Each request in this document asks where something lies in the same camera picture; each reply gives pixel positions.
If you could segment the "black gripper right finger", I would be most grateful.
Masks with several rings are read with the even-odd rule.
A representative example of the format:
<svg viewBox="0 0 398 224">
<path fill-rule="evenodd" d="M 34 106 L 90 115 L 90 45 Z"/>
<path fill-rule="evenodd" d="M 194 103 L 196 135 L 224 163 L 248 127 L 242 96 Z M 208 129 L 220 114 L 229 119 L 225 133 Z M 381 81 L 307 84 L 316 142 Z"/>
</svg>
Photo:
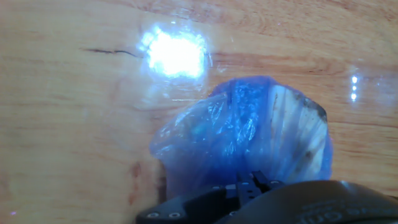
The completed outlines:
<svg viewBox="0 0 398 224">
<path fill-rule="evenodd" d="M 270 180 L 261 171 L 239 173 L 240 200 L 252 200 L 266 192 L 281 187 L 281 181 Z"/>
</svg>

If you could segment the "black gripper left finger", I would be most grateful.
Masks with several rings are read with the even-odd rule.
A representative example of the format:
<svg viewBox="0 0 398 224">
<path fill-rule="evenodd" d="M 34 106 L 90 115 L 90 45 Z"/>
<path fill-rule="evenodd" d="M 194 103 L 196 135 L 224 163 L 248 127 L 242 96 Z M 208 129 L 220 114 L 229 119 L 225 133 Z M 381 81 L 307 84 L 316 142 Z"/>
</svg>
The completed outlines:
<svg viewBox="0 0 398 224">
<path fill-rule="evenodd" d="M 248 182 L 212 185 L 144 210 L 136 224 L 226 223 L 248 202 Z"/>
</svg>

